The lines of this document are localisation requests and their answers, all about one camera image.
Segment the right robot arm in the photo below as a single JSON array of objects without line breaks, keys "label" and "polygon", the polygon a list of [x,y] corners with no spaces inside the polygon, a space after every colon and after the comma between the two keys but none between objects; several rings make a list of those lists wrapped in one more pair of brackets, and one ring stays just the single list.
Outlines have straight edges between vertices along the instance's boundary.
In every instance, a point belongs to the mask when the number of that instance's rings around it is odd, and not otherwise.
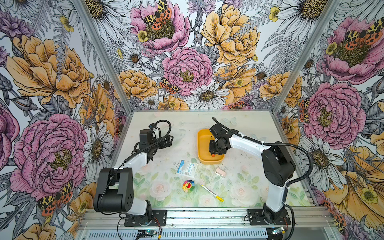
[{"label": "right robot arm", "polygon": [[267,224],[276,224],[285,215],[289,182],[296,165],[289,153],[292,147],[282,142],[265,143],[231,130],[220,123],[209,128],[214,139],[209,143],[213,155],[225,155],[231,148],[241,150],[262,160],[269,191],[263,206],[262,217]]}]

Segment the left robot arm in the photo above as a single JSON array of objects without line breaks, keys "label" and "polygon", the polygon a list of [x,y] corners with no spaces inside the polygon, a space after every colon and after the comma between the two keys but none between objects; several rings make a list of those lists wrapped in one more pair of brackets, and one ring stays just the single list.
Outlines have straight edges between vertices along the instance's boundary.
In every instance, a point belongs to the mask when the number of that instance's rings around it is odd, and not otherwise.
[{"label": "left robot arm", "polygon": [[162,136],[157,128],[141,130],[140,140],[135,144],[132,154],[120,166],[100,171],[94,210],[104,215],[150,216],[150,202],[134,195],[134,175],[154,159],[158,150],[171,147],[173,139],[170,133]]}]

